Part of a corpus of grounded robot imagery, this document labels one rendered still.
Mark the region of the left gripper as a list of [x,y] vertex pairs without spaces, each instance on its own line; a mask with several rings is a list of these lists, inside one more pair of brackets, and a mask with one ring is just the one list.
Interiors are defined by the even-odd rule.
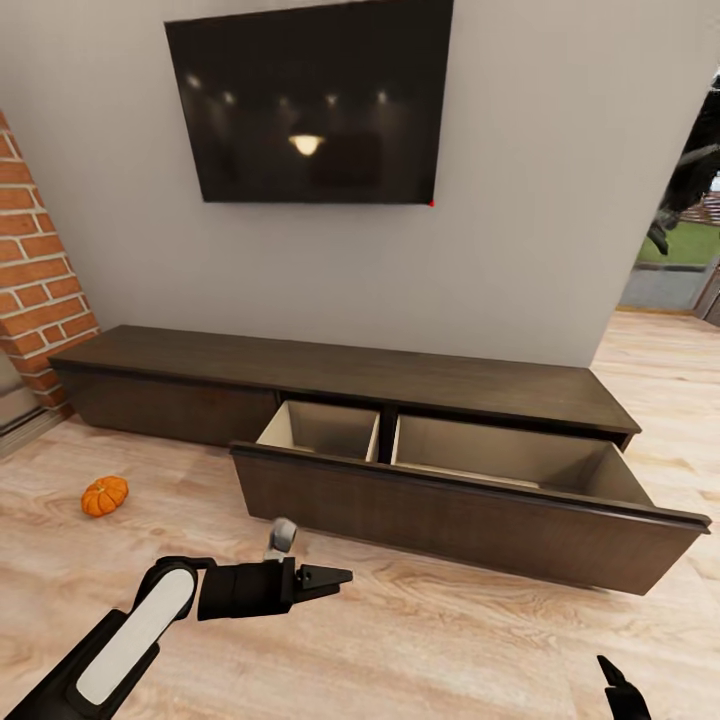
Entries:
[[295,557],[283,563],[239,563],[234,578],[230,618],[288,615],[293,603],[340,593],[340,584],[353,581],[353,572],[301,565]]

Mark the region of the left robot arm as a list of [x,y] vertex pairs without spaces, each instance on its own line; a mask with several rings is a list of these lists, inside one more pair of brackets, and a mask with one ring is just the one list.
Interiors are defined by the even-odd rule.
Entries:
[[111,720],[160,653],[157,641],[191,610],[206,569],[197,619],[288,615],[293,603],[340,593],[353,572],[284,557],[297,526],[277,519],[264,563],[219,567],[212,557],[166,556],[144,576],[130,613],[113,609],[5,720]]

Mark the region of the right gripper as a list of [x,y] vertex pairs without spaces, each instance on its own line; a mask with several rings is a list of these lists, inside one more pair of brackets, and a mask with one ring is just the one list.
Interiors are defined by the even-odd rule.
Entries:
[[604,655],[598,662],[610,687],[606,688],[614,720],[653,720],[640,690],[628,682],[621,670]]

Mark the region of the pumpkin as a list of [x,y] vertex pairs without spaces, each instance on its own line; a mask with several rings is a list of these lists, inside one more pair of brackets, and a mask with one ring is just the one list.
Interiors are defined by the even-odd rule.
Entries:
[[115,476],[97,479],[82,496],[82,510],[93,517],[102,517],[120,507],[128,495],[128,483]]

